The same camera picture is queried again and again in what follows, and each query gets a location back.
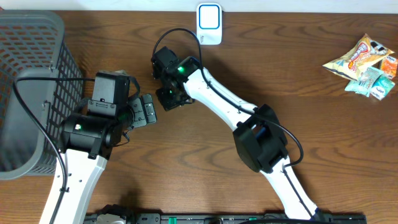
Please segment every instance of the mesh grid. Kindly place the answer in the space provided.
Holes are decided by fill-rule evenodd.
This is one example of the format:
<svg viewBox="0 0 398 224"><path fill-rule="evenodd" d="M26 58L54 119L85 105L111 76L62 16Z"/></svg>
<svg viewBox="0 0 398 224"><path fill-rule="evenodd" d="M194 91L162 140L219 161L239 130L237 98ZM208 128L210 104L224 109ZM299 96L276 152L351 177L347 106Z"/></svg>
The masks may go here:
<svg viewBox="0 0 398 224"><path fill-rule="evenodd" d="M25 68L49 67L58 30L54 26L0 26L0 129L12 81Z"/></svg>
<svg viewBox="0 0 398 224"><path fill-rule="evenodd" d="M49 12L33 12L32 17L26 12L0 24L0 134L6 117L7 104L12 90L12 81L18 74L30 68L54 67L59 71L58 77L82 77L71 53L63 42L62 20ZM55 92L49 104L47 131L54 140L58 140L59 126L80 101L83 93L83 82L54 82ZM22 158L18 150L7 155L13 169L20 167L29 158ZM56 157L50 145L45 143L44 152L30 175L53 174Z"/></svg>
<svg viewBox="0 0 398 224"><path fill-rule="evenodd" d="M81 72L76 66L76 63L65 43L62 43L61 46L57 69L59 71L59 78L82 77ZM60 123L69 116L76 107L77 103L81 100L82 93L83 81L57 82L54 99L51 104L49 125L47 128L48 133L53 139L59 139ZM34 170L37 170L36 172L40 173L54 173L54 169L42 169L46 168L46 164L55 165L57 161L53 149L51 149L51 146L48 143L45 145L45 153L46 155L40 158L39 163L34 167Z"/></svg>

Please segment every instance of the snack bag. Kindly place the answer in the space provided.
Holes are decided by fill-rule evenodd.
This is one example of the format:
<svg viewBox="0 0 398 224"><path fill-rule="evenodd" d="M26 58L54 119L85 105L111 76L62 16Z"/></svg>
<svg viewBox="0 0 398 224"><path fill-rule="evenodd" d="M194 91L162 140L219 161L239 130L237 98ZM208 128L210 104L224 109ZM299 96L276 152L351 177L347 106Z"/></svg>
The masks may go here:
<svg viewBox="0 0 398 224"><path fill-rule="evenodd" d="M345 91L354 91L357 94L369 97L373 83L382 76L383 71L374 67L369 67L359 78L359 81L351 80L344 89Z"/></svg>
<svg viewBox="0 0 398 224"><path fill-rule="evenodd" d="M398 67L398 60L396 58L388 56L383 60L381 60L380 70L382 70L384 72L384 75L389 79L392 79L396 76L397 67Z"/></svg>
<svg viewBox="0 0 398 224"><path fill-rule="evenodd" d="M392 50L365 34L347 54L324 64L323 67L343 78L358 81L368 67L392 53Z"/></svg>
<svg viewBox="0 0 398 224"><path fill-rule="evenodd" d="M380 76L380 78L374 83L371 94L379 100L382 100L387 94L390 92L392 87L394 87L395 83L393 83L390 79L385 77L384 75Z"/></svg>

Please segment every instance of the gray wire basket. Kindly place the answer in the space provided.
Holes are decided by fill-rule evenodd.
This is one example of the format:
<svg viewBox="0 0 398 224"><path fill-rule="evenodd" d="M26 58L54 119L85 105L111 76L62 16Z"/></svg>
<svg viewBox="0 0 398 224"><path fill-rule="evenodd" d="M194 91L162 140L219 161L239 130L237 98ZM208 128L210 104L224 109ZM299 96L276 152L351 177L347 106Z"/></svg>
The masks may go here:
<svg viewBox="0 0 398 224"><path fill-rule="evenodd" d="M61 18L47 11L0 12L0 179L51 175L57 161L12 92L15 77L82 77L63 41ZM80 101L83 82L23 81L18 89L51 138Z"/></svg>

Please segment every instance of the wood grain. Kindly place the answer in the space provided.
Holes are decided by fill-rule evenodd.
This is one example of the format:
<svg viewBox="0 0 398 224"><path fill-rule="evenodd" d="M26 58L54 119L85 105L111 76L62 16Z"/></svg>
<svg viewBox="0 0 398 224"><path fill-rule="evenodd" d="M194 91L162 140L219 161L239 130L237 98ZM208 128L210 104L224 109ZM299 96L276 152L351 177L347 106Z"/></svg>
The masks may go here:
<svg viewBox="0 0 398 224"><path fill-rule="evenodd" d="M57 12L65 40L87 77L124 69L154 94L150 57L167 30L195 30L191 12ZM369 34L398 50L398 16L224 13L223 41L203 47L203 63L243 99L273 107L301 141L295 168L324 210L364 213L368 223L398 222L398 89L382 101L344 91L348 80L322 68ZM170 34L181 58L197 55L192 38ZM85 89L87 96L92 83ZM115 148L88 211L118 203L165 213L257 213L283 210L267 181L239 159L231 131L201 103L165 112ZM288 146L293 159L298 152ZM52 177L0 182L0 222L37 223Z"/></svg>

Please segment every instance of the white device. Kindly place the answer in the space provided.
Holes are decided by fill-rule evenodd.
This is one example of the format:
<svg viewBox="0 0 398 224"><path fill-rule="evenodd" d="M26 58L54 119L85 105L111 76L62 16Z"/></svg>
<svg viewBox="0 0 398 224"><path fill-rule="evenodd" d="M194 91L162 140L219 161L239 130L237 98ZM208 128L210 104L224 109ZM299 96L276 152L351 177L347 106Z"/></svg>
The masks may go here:
<svg viewBox="0 0 398 224"><path fill-rule="evenodd" d="M217 3L202 3L197 7L197 37L202 45L218 45L223 36L223 16Z"/></svg>

